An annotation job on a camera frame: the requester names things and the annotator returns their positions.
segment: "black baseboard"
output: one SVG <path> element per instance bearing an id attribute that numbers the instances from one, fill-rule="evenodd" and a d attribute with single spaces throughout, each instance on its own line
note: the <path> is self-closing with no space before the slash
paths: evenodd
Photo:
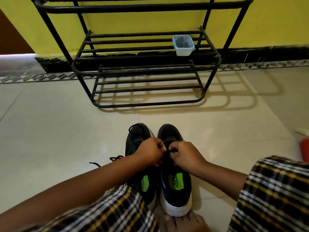
<path id="1" fill-rule="evenodd" d="M 142 58 L 131 59 L 113 59 L 120 55 L 108 55 L 104 60 L 108 67 L 121 66 L 146 66 L 146 65 L 164 65 L 164 64 L 180 64 L 187 63 L 192 59 L 195 65 L 204 65 L 213 63 L 213 58 L 207 55 L 196 55 L 193 57 L 177 57 L 175 53 L 166 54 L 163 57 L 148 57 L 148 55 L 162 54 L 160 52 L 143 52 L 138 55 L 144 55 Z M 309 59 L 309 46 L 270 46 L 259 48 L 231 48 L 228 50 L 223 64 L 235 63 L 254 63 L 254 62 L 276 62 L 289 60 Z M 47 73 L 62 73 L 70 72 L 71 67 L 67 61 L 53 58 L 36 58 Z M 84 62 L 78 67 L 80 71 L 95 71 L 98 70 L 96 63 Z"/>

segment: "red object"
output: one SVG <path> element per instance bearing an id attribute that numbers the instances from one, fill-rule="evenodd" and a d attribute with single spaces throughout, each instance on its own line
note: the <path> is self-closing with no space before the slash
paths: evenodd
<path id="1" fill-rule="evenodd" d="M 303 154 L 303 160 L 309 164 L 309 137 L 306 137 L 304 140 L 301 141 L 300 147 Z"/>

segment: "patterned tile border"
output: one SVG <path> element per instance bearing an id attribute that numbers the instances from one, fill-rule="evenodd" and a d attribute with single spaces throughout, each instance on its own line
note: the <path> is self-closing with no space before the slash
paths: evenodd
<path id="1" fill-rule="evenodd" d="M 283 68 L 283 67 L 301 67 L 309 66 L 307 60 L 279 61 L 279 62 L 257 62 L 257 63 L 239 63 L 239 64 L 222 64 L 218 71 L 235 71 L 235 70 L 252 70 L 267 68 Z M 83 76 L 84 79 L 94 79 L 92 76 Z M 0 84 L 26 83 L 26 82 L 44 82 L 44 81 L 66 81 L 77 80 L 75 73 L 50 73 L 28 76 L 21 74 L 20 76 L 0 76 Z"/>

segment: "brown door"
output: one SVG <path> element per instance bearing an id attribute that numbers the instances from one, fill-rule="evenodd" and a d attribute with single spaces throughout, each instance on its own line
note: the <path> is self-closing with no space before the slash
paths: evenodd
<path id="1" fill-rule="evenodd" d="M 0 10 L 0 55 L 34 53 L 25 39 L 19 34 L 14 25 Z"/>

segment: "yellow wall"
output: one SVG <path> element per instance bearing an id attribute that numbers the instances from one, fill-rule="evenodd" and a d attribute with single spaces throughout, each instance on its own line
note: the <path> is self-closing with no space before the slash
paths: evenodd
<path id="1" fill-rule="evenodd" d="M 309 44 L 308 6 L 309 0 L 254 0 L 231 47 Z M 30 0 L 0 0 L 0 8 L 38 55 L 62 54 Z M 87 27 L 96 34 L 187 31 L 197 29 L 203 23 L 205 13 L 206 11 L 108 13 L 84 14 L 84 18 Z M 206 31 L 215 47 L 222 48 L 238 13 L 239 10 L 211 12 Z M 69 52 L 72 54 L 77 52 L 84 38 L 78 16 L 76 14 L 49 16 Z"/>

